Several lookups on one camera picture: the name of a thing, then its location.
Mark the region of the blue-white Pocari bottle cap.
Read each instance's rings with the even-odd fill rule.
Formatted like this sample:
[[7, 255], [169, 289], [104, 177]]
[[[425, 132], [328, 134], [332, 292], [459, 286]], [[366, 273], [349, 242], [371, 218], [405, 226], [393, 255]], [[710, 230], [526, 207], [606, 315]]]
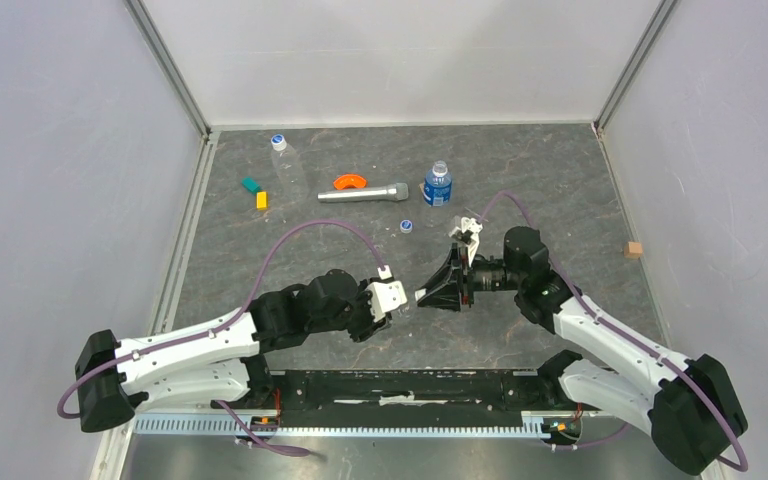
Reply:
[[408, 220], [402, 220], [399, 224], [400, 231], [404, 234], [408, 234], [413, 230], [413, 223]]

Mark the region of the blue labelled Pocari bottle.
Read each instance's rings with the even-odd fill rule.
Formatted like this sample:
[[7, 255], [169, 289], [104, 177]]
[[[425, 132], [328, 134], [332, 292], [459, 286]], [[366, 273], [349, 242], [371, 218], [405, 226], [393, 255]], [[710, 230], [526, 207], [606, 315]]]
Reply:
[[440, 207], [449, 203], [452, 174], [445, 161], [436, 161], [425, 175], [423, 198], [429, 206]]

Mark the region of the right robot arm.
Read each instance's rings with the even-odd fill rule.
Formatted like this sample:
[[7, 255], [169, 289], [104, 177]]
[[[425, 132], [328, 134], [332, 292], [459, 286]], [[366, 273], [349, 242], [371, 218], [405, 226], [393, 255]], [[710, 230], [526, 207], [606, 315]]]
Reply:
[[537, 382], [551, 408], [570, 401], [595, 407], [647, 434], [676, 468], [699, 475], [712, 463], [748, 468], [738, 439], [748, 421], [725, 366], [693, 359], [623, 324], [582, 293], [558, 268], [538, 230], [509, 229], [499, 258], [478, 254], [477, 225], [456, 227], [443, 265], [416, 292], [418, 306], [459, 312], [478, 292], [509, 291], [521, 315], [588, 351], [599, 367], [574, 352], [547, 362]]

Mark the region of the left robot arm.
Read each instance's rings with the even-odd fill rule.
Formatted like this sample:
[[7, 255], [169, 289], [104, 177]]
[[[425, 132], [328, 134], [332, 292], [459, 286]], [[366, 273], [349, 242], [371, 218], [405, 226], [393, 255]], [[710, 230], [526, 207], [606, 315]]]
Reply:
[[166, 334], [118, 339], [109, 329], [97, 331], [75, 364], [80, 429], [103, 432], [140, 412], [187, 404], [243, 400], [262, 407], [274, 394], [267, 353], [332, 331], [366, 341], [406, 302], [402, 283], [387, 269], [362, 281], [334, 269]]

